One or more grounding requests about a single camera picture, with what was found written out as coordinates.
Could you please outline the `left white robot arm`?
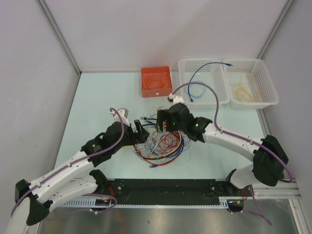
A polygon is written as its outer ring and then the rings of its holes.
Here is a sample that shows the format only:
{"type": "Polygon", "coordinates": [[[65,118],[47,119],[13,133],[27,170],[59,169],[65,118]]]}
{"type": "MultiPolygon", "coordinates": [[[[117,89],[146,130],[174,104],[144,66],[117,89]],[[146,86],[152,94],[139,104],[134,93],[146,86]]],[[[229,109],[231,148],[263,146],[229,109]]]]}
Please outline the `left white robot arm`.
{"type": "Polygon", "coordinates": [[[110,160],[122,147],[147,141],[149,132],[139,120],[135,120],[135,125],[134,131],[127,119],[117,120],[59,167],[31,182],[25,179],[17,182],[16,205],[12,212],[16,213],[20,204],[28,200],[25,222],[27,226],[33,226],[44,220],[59,204],[80,195],[104,194],[108,189],[107,179],[96,167],[110,160]]]}

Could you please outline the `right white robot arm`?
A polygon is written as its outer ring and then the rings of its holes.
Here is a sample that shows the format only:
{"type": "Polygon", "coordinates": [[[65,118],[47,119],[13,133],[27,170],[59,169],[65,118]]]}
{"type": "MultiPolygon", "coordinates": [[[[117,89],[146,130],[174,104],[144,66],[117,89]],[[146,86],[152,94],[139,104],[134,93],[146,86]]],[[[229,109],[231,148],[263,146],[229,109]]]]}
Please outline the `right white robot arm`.
{"type": "Polygon", "coordinates": [[[215,122],[204,117],[194,117],[183,103],[172,105],[167,110],[158,110],[156,128],[169,132],[183,132],[190,140],[215,144],[248,159],[251,164],[232,170],[226,178],[225,191],[237,195],[243,188],[255,183],[274,187],[282,180],[288,157],[278,140],[240,136],[217,127],[215,122]]]}

